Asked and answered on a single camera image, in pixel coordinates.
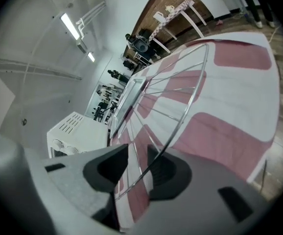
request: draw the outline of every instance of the ceiling light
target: ceiling light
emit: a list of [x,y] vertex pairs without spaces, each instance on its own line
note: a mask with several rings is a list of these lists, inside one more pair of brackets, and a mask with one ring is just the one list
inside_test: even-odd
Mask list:
[[79,39],[79,34],[76,30],[76,28],[74,27],[73,23],[71,22],[71,20],[69,19],[67,13],[64,13],[63,16],[61,17],[62,22],[65,24],[65,26],[68,28],[68,30],[70,31],[70,33],[73,35],[73,37],[77,40]]
[[88,57],[92,60],[92,62],[94,62],[94,57],[91,52],[88,53]]

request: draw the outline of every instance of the white desk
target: white desk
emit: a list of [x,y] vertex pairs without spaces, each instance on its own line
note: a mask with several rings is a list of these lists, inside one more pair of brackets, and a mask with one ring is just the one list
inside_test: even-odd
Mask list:
[[197,25],[194,23],[194,21],[184,12],[187,8],[191,8],[193,12],[198,16],[198,18],[202,21],[204,25],[207,25],[205,20],[201,17],[201,15],[198,13],[198,11],[193,7],[194,1],[193,0],[185,0],[182,2],[178,7],[175,8],[173,12],[171,12],[164,21],[162,21],[157,28],[154,30],[154,32],[149,37],[149,41],[155,41],[158,45],[160,45],[167,53],[171,53],[171,51],[165,47],[160,41],[155,39],[155,36],[171,21],[173,20],[177,15],[182,14],[186,20],[194,27],[194,29],[197,31],[198,35],[203,38],[204,35],[200,31],[200,29],[197,27]]

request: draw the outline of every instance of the pink item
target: pink item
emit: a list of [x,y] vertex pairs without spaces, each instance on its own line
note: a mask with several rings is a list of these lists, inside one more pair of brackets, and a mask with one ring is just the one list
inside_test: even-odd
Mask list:
[[223,24],[223,21],[222,21],[222,20],[219,20],[219,21],[216,22],[215,25],[222,25],[222,24]]
[[[130,156],[129,166],[121,180],[126,182],[127,177],[140,175],[139,167],[132,164],[133,161],[138,161],[142,170],[146,169],[147,145],[151,144],[146,130],[158,146],[165,144],[172,133],[177,121],[166,115],[179,118],[192,89],[171,90],[197,84],[201,66],[184,69],[199,63],[204,57],[204,50],[200,48],[184,56],[201,44],[209,46],[203,80],[170,147],[222,163],[248,182],[259,173],[272,145],[278,121],[280,91],[277,65],[271,47],[262,35],[252,32],[224,35],[214,36],[217,40],[189,42],[175,54],[140,72],[148,80],[153,78],[145,93],[160,93],[143,95],[121,126],[123,131],[118,142],[129,144]],[[153,89],[151,84],[163,78],[167,79],[156,83]],[[117,136],[112,139],[112,144],[117,143]],[[129,229],[146,212],[150,179],[151,176],[139,181],[116,202],[119,224],[123,229]],[[123,192],[127,184],[122,184],[121,180],[119,186]],[[115,189],[115,198],[119,194]]]

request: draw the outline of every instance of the metal wire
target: metal wire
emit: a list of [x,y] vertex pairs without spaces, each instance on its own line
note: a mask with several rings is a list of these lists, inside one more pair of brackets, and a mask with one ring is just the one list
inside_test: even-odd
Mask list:
[[[25,66],[25,67],[27,66],[27,63],[18,62],[18,61],[10,61],[10,60],[7,60],[7,59],[0,59],[0,64],[1,65],[18,65],[18,66]],[[40,70],[44,70],[44,71],[52,71],[52,72],[55,72],[55,73],[59,73],[59,74],[65,75],[66,77],[69,77],[69,78],[73,78],[73,79],[75,78],[75,79],[78,79],[78,80],[82,80],[81,77],[72,75],[71,73],[68,73],[68,72],[56,70],[56,69],[53,69],[53,68],[45,68],[45,67],[37,66],[37,65],[34,65],[34,64],[30,64],[29,66],[34,68],[33,73],[35,73],[36,69],[40,69]],[[12,69],[5,69],[4,72],[5,71],[16,72],[16,70],[12,70]]]
[[[189,109],[192,105],[192,103],[194,102],[194,99],[196,97],[196,94],[199,90],[199,87],[201,85],[201,81],[202,81],[202,78],[203,78],[203,75],[204,75],[204,71],[205,71],[205,67],[206,67],[206,63],[207,63],[207,57],[208,57],[208,54],[209,54],[209,45],[208,44],[203,44],[197,48],[195,48],[194,50],[197,50],[198,48],[202,47],[202,46],[205,46],[206,47],[206,52],[205,52],[205,56],[204,56],[204,61],[202,62],[202,68],[201,68],[201,72],[200,72],[200,75],[199,75],[199,78],[198,78],[198,82],[197,82],[197,85],[189,99],[189,102],[184,110],[184,113],[182,115],[182,117],[180,118],[179,122],[177,123],[176,127],[174,128],[172,134],[170,135],[170,137],[168,138],[167,142],[165,143],[164,147],[162,148],[162,150],[160,150],[157,145],[154,143],[152,137],[150,136],[150,134],[148,133],[148,131],[146,130],[148,136],[150,137],[150,140],[151,142],[154,144],[155,148],[157,149],[158,151],[158,154],[157,156],[154,158],[154,160],[150,163],[150,165],[148,165],[148,167],[145,169],[145,171],[138,177],[138,179],[132,184],[130,185],[122,194],[120,194],[116,199],[115,201],[117,201],[118,199],[120,199],[122,196],[124,196],[126,193],[128,193],[140,180],[143,179],[143,177],[147,174],[147,172],[150,170],[150,168],[152,167],[152,165],[163,155],[163,153],[166,151],[166,149],[168,148],[168,146],[170,145],[171,141],[173,140],[173,138],[175,137],[176,133],[178,132],[178,130],[180,129],[181,125],[183,124],[184,122],[184,119],[186,118],[188,112],[189,112]],[[140,120],[140,118],[138,117],[137,113],[134,111],[134,113],[136,114],[138,120],[141,122],[142,126],[143,126],[143,123],[142,121]]]
[[196,48],[192,49],[191,51],[189,51],[188,53],[186,53],[184,56],[182,56],[181,58],[179,58],[178,60],[176,60],[176,61],[173,62],[172,64],[169,64],[167,67],[165,67],[165,68],[164,68],[162,71],[160,71],[158,74],[155,74],[155,75],[151,78],[151,80],[152,80],[153,78],[155,78],[157,75],[159,75],[160,73],[164,72],[164,71],[165,71],[167,68],[169,68],[171,65],[176,64],[178,61],[180,61],[180,60],[182,60],[183,58],[187,57],[189,54],[191,54],[191,53],[194,52],[195,50],[201,48],[201,46],[203,46],[203,45],[197,46]]
[[[134,136],[133,126],[132,126],[132,122],[131,122],[131,121],[130,121],[130,125],[131,125],[132,135]],[[133,141],[133,145],[134,145],[134,151],[135,151],[136,159],[137,159],[137,163],[138,163],[138,168],[140,169],[140,172],[141,172],[141,174],[142,174],[141,163],[140,163],[140,161],[139,161],[139,159],[138,159],[137,148],[136,148],[135,141]]]
[[172,76],[166,77],[166,78],[164,78],[164,79],[162,79],[162,80],[160,80],[160,81],[158,81],[158,82],[155,82],[155,83],[149,85],[147,88],[149,88],[150,86],[153,86],[153,85],[155,85],[155,84],[158,84],[158,83],[160,83],[160,82],[162,82],[162,81],[164,81],[164,80],[167,80],[167,79],[169,79],[169,78],[171,78],[171,77],[174,77],[174,76],[176,76],[176,75],[178,75],[178,74],[180,74],[180,73],[182,73],[182,72],[185,72],[185,71],[187,71],[187,70],[189,70],[189,69],[191,69],[191,68],[194,68],[195,66],[201,65],[201,64],[203,64],[203,62],[200,62],[200,63],[198,63],[198,64],[192,65],[192,66],[186,68],[185,70],[182,70],[182,71],[179,71],[179,72],[173,74]]
[[179,92],[182,90],[190,90],[190,89],[195,89],[195,87],[189,87],[189,88],[179,88],[179,89],[174,89],[174,90],[163,90],[160,92],[153,92],[153,93],[144,93],[143,95],[150,95],[150,94],[157,94],[157,93],[162,93],[162,92]]
[[172,117],[172,116],[170,116],[170,115],[168,115],[168,114],[165,114],[165,113],[163,113],[163,112],[157,111],[157,110],[152,109],[152,108],[150,108],[150,107],[148,107],[148,106],[141,105],[140,103],[138,103],[138,104],[139,104],[140,106],[142,106],[143,108],[148,108],[148,109],[150,109],[150,110],[152,110],[152,111],[158,112],[158,113],[160,113],[160,114],[162,114],[162,115],[164,115],[164,116],[166,116],[166,117],[169,117],[170,119],[173,119],[173,120],[176,120],[176,121],[180,121],[180,120],[177,119],[176,117]]
[[127,168],[126,168],[126,179],[127,179],[127,184],[129,185],[130,181],[129,181],[129,178],[128,178],[128,167],[129,167],[129,164],[127,164]]
[[121,138],[121,136],[122,136],[122,133],[123,133],[123,131],[124,131],[124,129],[125,129],[125,126],[126,126],[126,122],[125,122],[125,124],[124,124],[124,127],[122,128],[122,130],[121,130],[121,133],[119,134],[119,136],[118,136],[118,139],[120,139]]
[[118,183],[118,193],[120,194],[120,183]]
[[264,162],[264,167],[263,167],[263,174],[262,174],[262,183],[261,183],[261,188],[260,188],[260,193],[262,193],[262,189],[263,189],[263,186],[264,186],[264,179],[265,179],[265,172],[267,170],[267,159],[265,160]]

